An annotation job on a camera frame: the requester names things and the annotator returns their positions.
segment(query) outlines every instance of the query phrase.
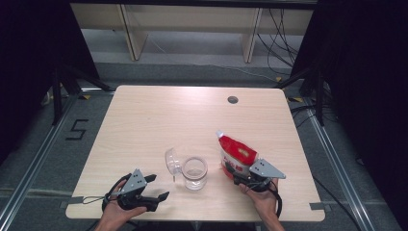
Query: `cable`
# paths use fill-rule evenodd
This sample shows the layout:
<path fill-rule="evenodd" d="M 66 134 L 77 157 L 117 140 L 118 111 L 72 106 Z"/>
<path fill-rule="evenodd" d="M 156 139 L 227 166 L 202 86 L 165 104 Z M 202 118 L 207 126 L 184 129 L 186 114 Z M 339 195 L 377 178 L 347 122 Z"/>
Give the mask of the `cable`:
<path fill-rule="evenodd" d="M 156 41 L 154 41 L 154 39 L 150 38 L 150 41 L 159 49 L 161 50 L 164 54 L 166 54 L 168 56 L 168 53 L 162 48 L 160 47 Z M 278 83 L 278 81 L 274 80 L 273 78 L 270 78 L 266 75 L 261 75 L 261 74 L 254 74 L 254 73 L 250 73 L 248 71 L 239 69 L 239 68 L 235 68 L 235 67 L 230 67 L 230 66 L 224 66 L 224 65 L 216 65 L 216 64 L 192 64 L 192 63 L 184 63 L 184 62 L 177 62 L 174 61 L 172 59 L 170 59 L 169 57 L 167 57 L 168 60 L 170 60 L 171 62 L 175 63 L 175 64 L 187 64 L 187 65 L 197 65 L 197 66 L 215 66 L 215 67 L 219 67 L 219 68 L 224 68 L 224 69 L 232 69 L 232 70 L 238 70 L 244 74 L 248 74 L 248 75 L 252 75 L 252 76 L 258 76 L 258 77 L 263 77 L 263 78 L 267 78 L 275 83 Z"/>
<path fill-rule="evenodd" d="M 269 65 L 269 55 L 270 55 L 270 53 L 272 53 L 272 55 L 273 55 L 274 57 L 276 57 L 276 59 L 282 61 L 283 63 L 285 63 L 286 65 L 288 65 L 288 66 L 290 66 L 290 67 L 293 67 L 292 64 L 288 63 L 288 62 L 287 62 L 286 60 L 284 60 L 280 55 L 278 55 L 276 52 L 274 52 L 274 51 L 272 50 L 272 45 L 273 45 L 273 44 L 272 44 L 271 46 L 267 46 L 267 44 L 264 42 L 264 40 L 261 38 L 261 36 L 260 36 L 259 34 L 257 34 L 257 36 L 258 36 L 259 40 L 262 42 L 262 44 L 264 45 L 264 47 L 268 50 L 268 55 L 267 55 L 267 57 L 268 57 L 268 66 L 269 66 L 270 69 L 271 69 L 271 67 L 270 67 L 270 65 Z"/>
<path fill-rule="evenodd" d="M 294 52 L 295 54 L 297 54 L 298 52 L 297 52 L 294 48 L 292 48 L 291 46 L 289 46 L 289 44 L 288 44 L 288 41 L 287 41 L 287 39 L 286 39 L 286 33 L 285 33 L 285 25 L 284 25 L 284 22 L 283 22 L 283 17 L 284 17 L 285 11 L 282 9 L 282 10 L 280 11 L 280 13 L 281 13 L 281 15 L 280 15 L 280 22 L 279 22 L 279 26 L 278 26 L 278 24 L 276 23 L 275 18 L 273 17 L 273 14 L 272 14 L 271 9 L 269 9 L 270 17 L 271 17 L 271 19 L 273 20 L 273 24 L 275 25 L 276 32 L 277 32 L 275 38 L 273 39 L 273 43 L 275 43 L 275 40 L 276 40 L 277 36 L 279 35 L 279 37 L 280 37 L 280 38 L 282 39 L 282 41 L 284 42 L 286 48 L 281 47 L 281 46 L 278 45 L 277 43 L 276 43 L 276 45 L 278 45 L 278 47 L 280 47 L 281 49 L 287 51 L 289 57 L 291 58 L 292 63 L 294 63 L 293 52 Z"/>
<path fill-rule="evenodd" d="M 306 122 L 309 118 L 315 116 L 316 114 L 310 115 L 307 118 L 305 118 L 303 121 L 301 121 L 298 125 L 296 125 L 296 128 L 299 128 L 304 122 Z"/>
<path fill-rule="evenodd" d="M 353 221 L 354 225 L 356 226 L 357 230 L 361 231 L 360 226 L 358 225 L 357 221 L 355 218 L 351 215 L 351 213 L 346 209 L 346 207 L 337 199 L 337 197 L 330 192 L 324 185 L 316 178 L 316 176 L 312 175 L 313 179 L 325 190 L 327 193 L 340 205 L 340 207 L 345 211 L 345 213 L 348 215 L 348 217 Z"/>

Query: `clear glass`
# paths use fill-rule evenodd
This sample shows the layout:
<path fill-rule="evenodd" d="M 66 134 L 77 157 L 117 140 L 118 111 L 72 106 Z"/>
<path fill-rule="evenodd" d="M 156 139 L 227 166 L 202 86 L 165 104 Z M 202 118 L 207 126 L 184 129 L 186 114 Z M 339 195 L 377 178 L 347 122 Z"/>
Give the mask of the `clear glass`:
<path fill-rule="evenodd" d="M 207 183 L 207 163 L 199 157 L 190 157 L 182 167 L 185 186 L 189 190 L 201 190 Z"/>

